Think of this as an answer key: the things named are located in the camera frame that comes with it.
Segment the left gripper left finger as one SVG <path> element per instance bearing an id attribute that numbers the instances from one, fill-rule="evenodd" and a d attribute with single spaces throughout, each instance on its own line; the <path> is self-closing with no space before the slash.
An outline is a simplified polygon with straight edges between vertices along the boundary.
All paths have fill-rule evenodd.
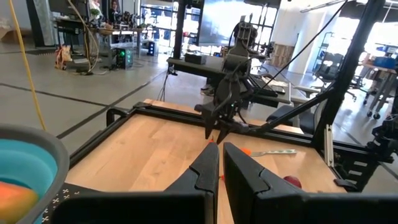
<path id="1" fill-rule="evenodd" d="M 211 142 L 170 184 L 172 194 L 167 207 L 171 224 L 217 224 L 220 152 Z"/>

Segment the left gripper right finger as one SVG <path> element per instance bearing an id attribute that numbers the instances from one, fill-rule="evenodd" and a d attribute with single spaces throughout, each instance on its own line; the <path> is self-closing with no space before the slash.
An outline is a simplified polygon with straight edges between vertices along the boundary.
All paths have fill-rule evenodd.
<path id="1" fill-rule="evenodd" d="M 304 191 L 230 142 L 223 145 L 224 182 L 235 224 L 304 224 Z"/>

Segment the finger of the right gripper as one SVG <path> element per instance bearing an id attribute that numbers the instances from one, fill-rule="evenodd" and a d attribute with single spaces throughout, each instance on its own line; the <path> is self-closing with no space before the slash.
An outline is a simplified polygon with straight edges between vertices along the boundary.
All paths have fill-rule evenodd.
<path id="1" fill-rule="evenodd" d="M 214 125 L 216 124 L 217 118 L 214 116 L 206 116 L 204 117 L 205 124 L 205 139 L 209 139 L 212 130 L 214 129 Z"/>
<path id="2" fill-rule="evenodd" d="M 220 123 L 220 133 L 218 135 L 216 143 L 220 144 L 230 132 L 231 132 L 231 125 L 229 123 L 225 122 Z"/>

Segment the light red pomegranate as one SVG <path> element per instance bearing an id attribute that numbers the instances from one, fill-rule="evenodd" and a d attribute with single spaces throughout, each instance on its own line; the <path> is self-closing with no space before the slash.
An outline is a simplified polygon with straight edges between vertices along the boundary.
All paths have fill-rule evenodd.
<path id="1" fill-rule="evenodd" d="M 292 185 L 294 185 L 294 186 L 296 186 L 296 187 L 298 187 L 298 188 L 302 188 L 302 184 L 301 184 L 301 182 L 299 181 L 299 179 L 297 178 L 297 177 L 295 177 L 295 176 L 292 176 L 292 175 L 288 175 L 288 176 L 285 176 L 284 177 L 284 180 L 286 180 L 287 182 L 289 182 L 290 184 L 292 184 Z"/>

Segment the blue collapsible colander grey rim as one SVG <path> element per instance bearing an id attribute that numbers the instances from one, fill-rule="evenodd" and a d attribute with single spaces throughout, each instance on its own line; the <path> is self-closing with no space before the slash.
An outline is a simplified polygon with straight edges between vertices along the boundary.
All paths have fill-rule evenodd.
<path id="1" fill-rule="evenodd" d="M 46 207 L 63 187 L 69 170 L 68 151 L 46 131 L 0 123 L 0 182 L 33 190 L 38 201 L 15 224 L 41 224 Z"/>

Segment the red orange mango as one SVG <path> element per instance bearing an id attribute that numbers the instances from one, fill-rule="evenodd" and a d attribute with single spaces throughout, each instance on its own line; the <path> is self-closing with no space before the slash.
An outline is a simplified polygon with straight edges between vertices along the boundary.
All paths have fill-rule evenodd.
<path id="1" fill-rule="evenodd" d="M 0 181 L 0 224 L 16 224 L 38 200 L 34 190 Z"/>

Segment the black desk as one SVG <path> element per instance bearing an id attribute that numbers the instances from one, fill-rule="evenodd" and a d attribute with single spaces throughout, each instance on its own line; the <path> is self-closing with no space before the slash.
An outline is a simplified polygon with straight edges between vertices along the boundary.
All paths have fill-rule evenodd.
<path id="1" fill-rule="evenodd" d="M 209 56 L 206 58 L 204 65 L 198 65 L 184 61 L 184 59 L 168 58 L 167 63 L 173 67 L 175 71 L 190 73 L 206 78 L 222 79 L 225 74 L 221 71 L 223 59 L 220 57 Z M 250 74 L 248 76 L 249 86 L 254 90 L 254 94 L 243 98 L 244 107 L 248 107 L 249 103 L 257 103 L 271 107 L 278 107 L 279 103 L 291 104 L 291 86 L 288 83 L 285 87 L 272 86 L 268 84 L 260 75 Z"/>

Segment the wooden crate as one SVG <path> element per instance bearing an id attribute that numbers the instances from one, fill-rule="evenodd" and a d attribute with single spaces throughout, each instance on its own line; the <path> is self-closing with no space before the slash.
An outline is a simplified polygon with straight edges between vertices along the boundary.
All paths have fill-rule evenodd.
<path id="1" fill-rule="evenodd" d="M 292 59 L 294 48 L 295 47 L 289 45 L 274 44 L 270 64 L 282 68 Z"/>

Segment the grey office chair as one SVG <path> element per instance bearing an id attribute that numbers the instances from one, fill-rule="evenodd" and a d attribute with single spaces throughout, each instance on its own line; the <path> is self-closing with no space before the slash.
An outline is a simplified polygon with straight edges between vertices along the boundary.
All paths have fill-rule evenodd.
<path id="1" fill-rule="evenodd" d="M 336 79 L 343 59 L 344 56 L 341 54 L 325 53 L 321 64 L 319 64 L 314 73 L 323 82 L 324 87 L 326 87 L 327 83 L 331 83 Z"/>

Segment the black computer tower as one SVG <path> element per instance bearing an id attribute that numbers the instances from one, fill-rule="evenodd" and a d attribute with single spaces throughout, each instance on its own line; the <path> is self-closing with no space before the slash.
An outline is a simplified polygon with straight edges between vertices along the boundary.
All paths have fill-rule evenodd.
<path id="1" fill-rule="evenodd" d="M 133 49 L 130 47 L 116 48 L 116 67 L 128 70 L 133 66 Z"/>

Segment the black perforated metal stand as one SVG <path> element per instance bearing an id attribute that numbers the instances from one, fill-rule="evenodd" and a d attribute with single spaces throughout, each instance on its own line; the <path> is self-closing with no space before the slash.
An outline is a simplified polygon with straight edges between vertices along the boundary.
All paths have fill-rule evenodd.
<path id="1" fill-rule="evenodd" d="M 51 216 L 61 202 L 92 192 L 96 192 L 96 190 L 79 185 L 64 183 L 62 188 L 58 191 L 58 193 L 56 193 L 54 198 L 51 199 L 49 205 L 43 211 L 41 221 L 39 222 L 37 220 L 37 223 L 35 224 L 50 224 Z"/>

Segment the person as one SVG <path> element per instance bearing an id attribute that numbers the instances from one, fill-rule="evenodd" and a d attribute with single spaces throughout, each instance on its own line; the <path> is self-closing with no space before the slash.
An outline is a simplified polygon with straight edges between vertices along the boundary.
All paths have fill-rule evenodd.
<path id="1" fill-rule="evenodd" d="M 112 0 L 108 9 L 108 20 L 110 24 L 121 21 L 121 11 L 119 10 L 119 0 Z"/>

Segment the orange bag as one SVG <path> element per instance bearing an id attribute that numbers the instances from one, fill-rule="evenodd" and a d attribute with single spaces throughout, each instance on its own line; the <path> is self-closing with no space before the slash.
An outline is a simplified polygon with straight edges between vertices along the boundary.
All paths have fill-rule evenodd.
<path id="1" fill-rule="evenodd" d="M 71 58 L 69 45 L 60 46 L 55 51 L 55 56 L 55 68 L 59 70 L 66 70 L 67 62 L 73 61 Z"/>

